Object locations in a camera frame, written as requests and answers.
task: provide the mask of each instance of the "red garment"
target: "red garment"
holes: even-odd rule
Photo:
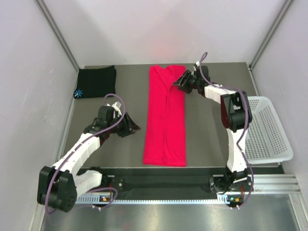
[[[143,163],[186,166],[185,93],[172,86],[185,67],[150,68],[148,123]]]

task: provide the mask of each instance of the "white wall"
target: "white wall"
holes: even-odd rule
[[[2,1],[0,11],[0,229],[25,231],[77,73],[34,0]]]
[[[44,0],[79,66],[250,63],[284,0]]]
[[[295,173],[308,204],[308,1],[296,0],[255,68],[294,151],[286,170]]]

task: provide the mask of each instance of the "gray floor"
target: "gray floor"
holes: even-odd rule
[[[239,211],[226,205],[114,205],[66,216],[57,211],[41,231],[299,231],[288,195],[252,195]]]
[[[246,63],[207,64],[212,81],[239,87],[248,96],[256,95]],[[192,64],[185,64],[192,69]],[[86,161],[84,167],[145,167],[142,163],[146,132],[150,65],[116,66],[116,93],[141,131],[109,140]],[[78,140],[83,129],[93,122],[102,98],[79,99],[73,113],[65,146],[67,152]],[[186,155],[188,167],[224,167],[228,158],[228,136],[220,120],[219,104],[197,92],[185,98]]]

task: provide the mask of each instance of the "black fabric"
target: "black fabric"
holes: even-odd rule
[[[80,69],[74,98],[97,98],[104,97],[109,93],[115,94],[115,78],[115,66],[100,69]]]

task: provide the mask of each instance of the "white plastic basket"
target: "white plastic basket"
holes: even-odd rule
[[[249,124],[245,154],[251,164],[290,160],[293,150],[272,102],[261,96],[248,97],[253,120]]]

